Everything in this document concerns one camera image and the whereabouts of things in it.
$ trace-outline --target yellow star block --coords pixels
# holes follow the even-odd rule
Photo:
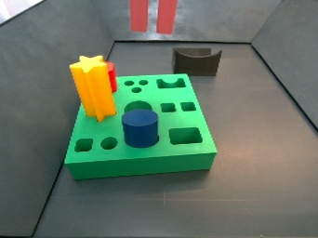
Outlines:
[[[107,64],[101,56],[80,56],[79,62],[69,65],[80,101],[87,116],[95,116],[101,122],[104,117],[115,115],[115,100],[109,83]]]

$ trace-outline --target green shape sorter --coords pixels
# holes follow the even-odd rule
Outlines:
[[[101,123],[83,106],[65,155],[75,179],[93,179],[210,169],[216,147],[186,74],[116,77],[116,115]],[[121,115],[152,109],[159,115],[159,141],[148,148],[124,142]]]

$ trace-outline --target gray table surface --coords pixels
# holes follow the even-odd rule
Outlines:
[[[251,46],[115,43],[117,75],[171,73],[184,46],[223,50],[218,76],[191,77],[212,169],[75,181],[63,168],[36,236],[318,236],[317,131]]]

